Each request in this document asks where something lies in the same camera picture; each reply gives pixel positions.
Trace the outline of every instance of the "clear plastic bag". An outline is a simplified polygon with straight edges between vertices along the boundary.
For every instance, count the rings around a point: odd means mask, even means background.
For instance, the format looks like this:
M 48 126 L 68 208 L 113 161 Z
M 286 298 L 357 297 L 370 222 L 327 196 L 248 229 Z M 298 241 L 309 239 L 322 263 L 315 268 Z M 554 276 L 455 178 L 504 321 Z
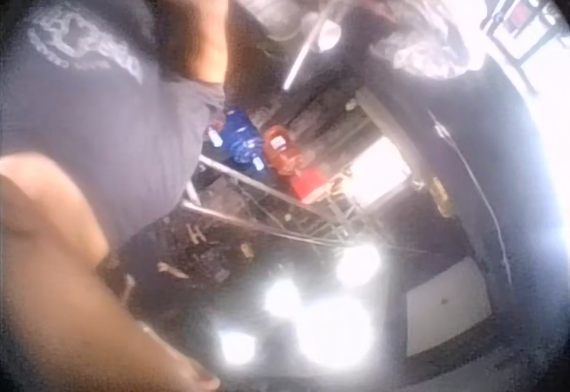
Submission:
M 485 0 L 389 0 L 400 29 L 372 52 L 397 69 L 434 79 L 456 78 L 485 62 Z

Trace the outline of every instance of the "man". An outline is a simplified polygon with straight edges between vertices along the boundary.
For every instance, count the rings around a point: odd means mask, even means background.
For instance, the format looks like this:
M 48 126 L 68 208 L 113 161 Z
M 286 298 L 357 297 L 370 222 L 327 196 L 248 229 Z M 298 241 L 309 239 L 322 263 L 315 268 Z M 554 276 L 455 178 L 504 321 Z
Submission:
M 182 195 L 224 101 L 227 10 L 228 0 L 38 0 L 4 49 L 2 330 L 13 346 L 2 357 L 18 358 L 18 381 L 217 387 L 141 328 L 97 270 Z

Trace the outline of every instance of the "bright light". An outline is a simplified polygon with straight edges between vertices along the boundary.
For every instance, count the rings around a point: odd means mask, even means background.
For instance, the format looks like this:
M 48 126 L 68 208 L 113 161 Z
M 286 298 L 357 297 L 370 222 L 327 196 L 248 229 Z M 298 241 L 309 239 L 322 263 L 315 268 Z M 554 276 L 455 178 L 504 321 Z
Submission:
M 352 298 L 332 298 L 310 306 L 297 318 L 296 326 L 303 354 L 331 369 L 354 367 L 373 341 L 370 317 Z
M 222 351 L 229 365 L 245 365 L 256 354 L 256 338 L 242 332 L 220 333 Z
M 345 180 L 344 190 L 362 208 L 403 183 L 411 173 L 396 146 L 386 137 L 356 158 L 350 170 L 352 178 Z
M 360 287 L 380 268 L 380 254 L 372 244 L 346 248 L 337 265 L 337 278 L 347 287 Z
M 293 318 L 301 308 L 301 297 L 293 281 L 277 281 L 265 295 L 265 310 L 280 318 Z

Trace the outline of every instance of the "white panel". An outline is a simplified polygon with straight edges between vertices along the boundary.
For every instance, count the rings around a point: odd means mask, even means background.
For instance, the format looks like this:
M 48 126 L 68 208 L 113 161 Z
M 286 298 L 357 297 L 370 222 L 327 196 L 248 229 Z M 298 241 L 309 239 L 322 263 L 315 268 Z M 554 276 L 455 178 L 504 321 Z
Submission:
M 406 301 L 408 356 L 441 345 L 491 314 L 485 279 L 471 258 L 410 290 Z

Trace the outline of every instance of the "gray t-shirt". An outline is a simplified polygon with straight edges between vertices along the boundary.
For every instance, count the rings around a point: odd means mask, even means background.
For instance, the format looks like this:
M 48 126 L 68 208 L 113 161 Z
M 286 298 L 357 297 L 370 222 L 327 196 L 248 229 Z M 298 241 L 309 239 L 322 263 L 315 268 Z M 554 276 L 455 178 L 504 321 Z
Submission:
M 3 54 L 2 153 L 55 160 L 114 248 L 175 206 L 224 103 L 221 86 L 167 73 L 154 15 L 145 0 L 39 0 Z

